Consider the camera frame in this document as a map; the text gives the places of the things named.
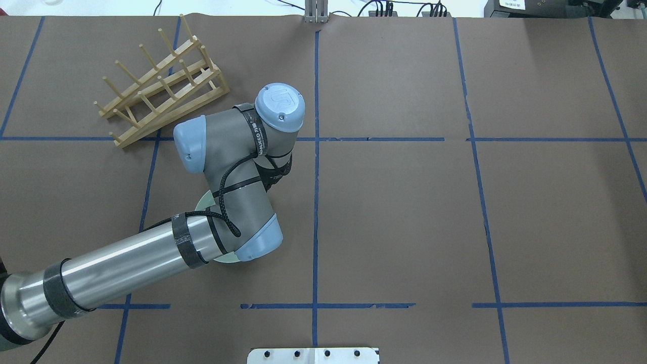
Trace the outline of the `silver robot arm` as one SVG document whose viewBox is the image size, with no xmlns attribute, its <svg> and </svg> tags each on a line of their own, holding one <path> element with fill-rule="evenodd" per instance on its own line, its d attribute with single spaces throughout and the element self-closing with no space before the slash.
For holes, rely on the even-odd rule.
<svg viewBox="0 0 647 364">
<path fill-rule="evenodd" d="M 248 262 L 277 249 L 284 235 L 267 191 L 291 170 L 305 109 L 295 87 L 271 83 L 252 103 L 177 124 L 180 159 L 188 172 L 204 175 L 213 204 L 40 272 L 5 275 L 2 350 L 225 254 Z"/>
</svg>

